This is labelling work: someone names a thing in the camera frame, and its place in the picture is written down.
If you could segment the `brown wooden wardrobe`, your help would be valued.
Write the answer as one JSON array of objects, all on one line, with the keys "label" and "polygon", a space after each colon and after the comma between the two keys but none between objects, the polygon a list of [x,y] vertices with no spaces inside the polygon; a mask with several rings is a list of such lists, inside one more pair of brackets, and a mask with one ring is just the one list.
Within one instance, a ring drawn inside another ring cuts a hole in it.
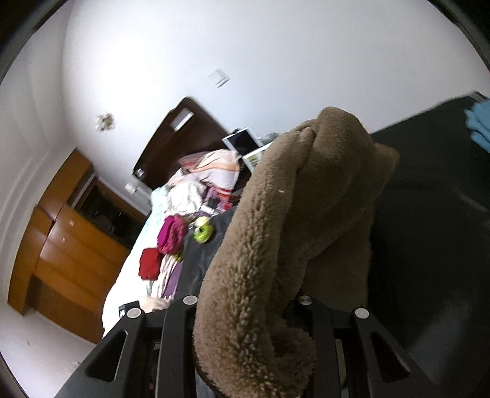
[{"label": "brown wooden wardrobe", "polygon": [[141,232],[145,216],[108,188],[74,150],[23,234],[7,303],[32,308],[85,340],[102,338],[105,298]]}]

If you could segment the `dark wooden headboard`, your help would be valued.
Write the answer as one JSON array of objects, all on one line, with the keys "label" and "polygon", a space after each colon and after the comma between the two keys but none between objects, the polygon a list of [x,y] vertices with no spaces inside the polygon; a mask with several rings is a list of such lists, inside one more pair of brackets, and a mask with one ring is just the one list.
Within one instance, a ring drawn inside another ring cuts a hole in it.
[{"label": "dark wooden headboard", "polygon": [[195,99],[183,98],[165,117],[134,165],[132,176],[149,189],[163,186],[179,169],[179,160],[224,148],[228,131]]}]

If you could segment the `photo collage frame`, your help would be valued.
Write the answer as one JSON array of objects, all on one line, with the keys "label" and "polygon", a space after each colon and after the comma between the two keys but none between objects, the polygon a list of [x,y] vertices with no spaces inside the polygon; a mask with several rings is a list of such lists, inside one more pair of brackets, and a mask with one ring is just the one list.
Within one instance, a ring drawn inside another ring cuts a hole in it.
[{"label": "photo collage frame", "polygon": [[242,161],[245,164],[245,166],[248,168],[248,170],[253,173],[256,166],[262,159],[264,153],[267,151],[267,149],[272,145],[272,143],[266,144],[256,150],[253,150],[252,152],[243,155],[242,156]]}]

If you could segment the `white wall switch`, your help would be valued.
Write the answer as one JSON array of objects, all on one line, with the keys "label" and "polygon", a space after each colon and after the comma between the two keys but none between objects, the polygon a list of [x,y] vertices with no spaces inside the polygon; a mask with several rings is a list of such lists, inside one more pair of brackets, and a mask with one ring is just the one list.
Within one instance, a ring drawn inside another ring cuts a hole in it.
[{"label": "white wall switch", "polygon": [[209,75],[209,79],[216,88],[220,88],[229,82],[228,75],[221,69],[215,69]]}]

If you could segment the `red folded garment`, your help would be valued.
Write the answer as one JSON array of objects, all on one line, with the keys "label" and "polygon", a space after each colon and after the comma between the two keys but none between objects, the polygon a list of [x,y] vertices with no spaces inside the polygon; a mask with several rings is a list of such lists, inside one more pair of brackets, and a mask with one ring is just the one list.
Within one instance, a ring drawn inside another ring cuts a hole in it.
[{"label": "red folded garment", "polygon": [[140,268],[138,272],[140,278],[150,281],[157,280],[160,275],[162,259],[163,255],[158,248],[144,249],[140,256]]}]

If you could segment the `pink striped pillow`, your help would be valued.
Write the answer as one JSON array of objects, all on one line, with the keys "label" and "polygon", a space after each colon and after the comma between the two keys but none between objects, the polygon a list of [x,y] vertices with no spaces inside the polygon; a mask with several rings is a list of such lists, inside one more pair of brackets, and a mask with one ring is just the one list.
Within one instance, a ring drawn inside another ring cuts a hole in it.
[{"label": "pink striped pillow", "polygon": [[180,158],[182,171],[205,185],[231,193],[240,172],[238,154],[228,149],[196,152]]}]

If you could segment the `brown fleece garment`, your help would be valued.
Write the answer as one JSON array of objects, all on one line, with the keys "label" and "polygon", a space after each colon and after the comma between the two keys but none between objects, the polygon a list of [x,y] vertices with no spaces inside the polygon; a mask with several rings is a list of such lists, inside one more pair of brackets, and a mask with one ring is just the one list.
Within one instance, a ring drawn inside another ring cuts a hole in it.
[{"label": "brown fleece garment", "polygon": [[371,210],[398,153],[328,107],[276,138],[246,184],[205,274],[194,323],[203,378],[227,397],[298,397],[316,349],[284,312],[311,260],[347,234],[369,261]]}]

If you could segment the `purple floral bed sheet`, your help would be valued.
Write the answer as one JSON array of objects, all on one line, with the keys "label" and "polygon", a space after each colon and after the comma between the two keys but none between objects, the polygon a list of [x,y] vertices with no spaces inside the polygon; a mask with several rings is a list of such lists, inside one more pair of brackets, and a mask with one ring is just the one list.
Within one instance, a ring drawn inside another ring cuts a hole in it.
[{"label": "purple floral bed sheet", "polygon": [[[195,213],[180,215],[185,220],[188,226],[188,231],[189,225],[192,224],[196,218],[200,216],[209,216],[210,218],[212,218],[230,210],[233,206],[236,206],[238,204],[242,191],[242,189],[238,189],[236,192],[232,193],[231,197],[220,198],[218,196],[218,191],[215,188],[207,188],[203,197],[203,205],[201,206],[201,208]],[[179,254],[162,255],[163,259],[161,262],[159,277],[157,278],[157,280],[154,281],[146,280],[148,282],[148,296],[151,296],[153,298],[160,298],[160,294],[157,293],[156,284],[158,284],[160,287],[166,287],[165,293],[169,292],[171,294],[172,292],[176,291],[180,272],[183,265],[183,248]]]}]

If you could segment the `black plastic sheet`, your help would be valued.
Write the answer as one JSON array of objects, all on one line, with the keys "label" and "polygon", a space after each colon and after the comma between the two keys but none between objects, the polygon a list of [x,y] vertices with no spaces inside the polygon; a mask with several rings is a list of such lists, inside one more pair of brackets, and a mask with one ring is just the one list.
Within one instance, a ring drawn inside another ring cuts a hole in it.
[{"label": "black plastic sheet", "polygon": [[[347,313],[368,309],[439,397],[489,393],[483,309],[489,299],[489,155],[471,141],[465,124],[464,110],[473,104],[471,97],[454,99],[370,134],[399,159],[371,210],[368,264],[357,267],[357,238],[347,234],[310,261],[293,299],[310,296]],[[189,256],[199,277],[182,281],[182,295],[198,298],[236,208],[218,217],[208,254]],[[227,397],[198,370],[194,328],[193,354],[196,397]]]}]

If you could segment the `magenta folded clothes stack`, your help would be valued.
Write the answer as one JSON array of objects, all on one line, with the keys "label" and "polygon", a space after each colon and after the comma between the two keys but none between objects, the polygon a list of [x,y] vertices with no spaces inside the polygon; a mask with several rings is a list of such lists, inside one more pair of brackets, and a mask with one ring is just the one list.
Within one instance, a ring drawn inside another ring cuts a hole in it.
[{"label": "magenta folded clothes stack", "polygon": [[188,226],[180,215],[167,216],[157,237],[157,248],[161,254],[176,255],[182,251]]}]

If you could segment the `white tablet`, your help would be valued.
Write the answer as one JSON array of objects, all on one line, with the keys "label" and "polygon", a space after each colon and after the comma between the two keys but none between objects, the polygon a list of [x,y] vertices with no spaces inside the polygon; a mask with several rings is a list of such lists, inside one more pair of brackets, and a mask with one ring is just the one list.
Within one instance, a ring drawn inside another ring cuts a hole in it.
[{"label": "white tablet", "polygon": [[263,146],[260,138],[256,137],[250,128],[236,129],[222,138],[223,144],[231,151],[244,156]]}]

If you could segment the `blue folded garment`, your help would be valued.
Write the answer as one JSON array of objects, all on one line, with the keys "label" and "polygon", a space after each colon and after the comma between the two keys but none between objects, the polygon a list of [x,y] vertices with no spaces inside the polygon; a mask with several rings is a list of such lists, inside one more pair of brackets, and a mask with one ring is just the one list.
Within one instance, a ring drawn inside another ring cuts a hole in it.
[{"label": "blue folded garment", "polygon": [[471,140],[486,152],[490,152],[490,100],[476,102],[471,109],[465,109],[464,113],[466,127],[471,131]]}]

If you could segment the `white crumpled garment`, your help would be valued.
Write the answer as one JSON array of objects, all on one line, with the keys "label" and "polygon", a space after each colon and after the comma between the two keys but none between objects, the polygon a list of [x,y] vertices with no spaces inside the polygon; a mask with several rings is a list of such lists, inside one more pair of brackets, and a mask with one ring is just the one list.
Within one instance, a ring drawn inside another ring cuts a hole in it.
[{"label": "white crumpled garment", "polygon": [[207,187],[193,179],[182,179],[172,184],[165,184],[155,189],[150,195],[154,214],[192,214],[203,205]]}]

